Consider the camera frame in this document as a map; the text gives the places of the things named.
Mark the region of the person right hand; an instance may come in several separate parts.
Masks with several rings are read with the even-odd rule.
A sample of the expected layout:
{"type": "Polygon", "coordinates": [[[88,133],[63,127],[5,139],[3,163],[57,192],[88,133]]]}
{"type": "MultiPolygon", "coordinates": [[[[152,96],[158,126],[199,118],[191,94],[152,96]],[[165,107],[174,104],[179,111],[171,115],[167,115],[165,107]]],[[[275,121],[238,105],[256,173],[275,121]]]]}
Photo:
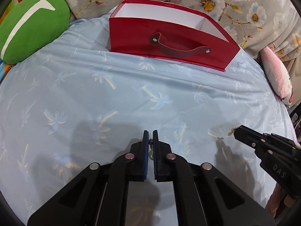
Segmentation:
{"type": "Polygon", "coordinates": [[[292,208],[296,202],[296,199],[287,195],[285,190],[276,183],[274,191],[266,204],[265,210],[275,217],[282,200],[284,200],[285,206],[289,208],[292,208]]]}

